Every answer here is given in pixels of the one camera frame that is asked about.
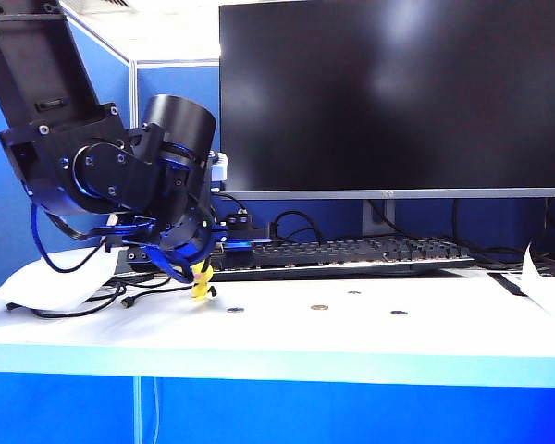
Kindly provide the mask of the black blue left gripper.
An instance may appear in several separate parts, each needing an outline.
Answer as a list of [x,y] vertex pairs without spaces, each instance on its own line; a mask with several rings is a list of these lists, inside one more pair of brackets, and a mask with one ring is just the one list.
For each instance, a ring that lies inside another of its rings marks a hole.
[[[230,269],[254,267],[253,247],[270,242],[267,228],[228,229],[228,239],[215,247],[211,255],[211,266],[216,272]],[[147,254],[138,247],[127,250],[127,264],[135,272],[154,273],[160,269],[151,262]]]

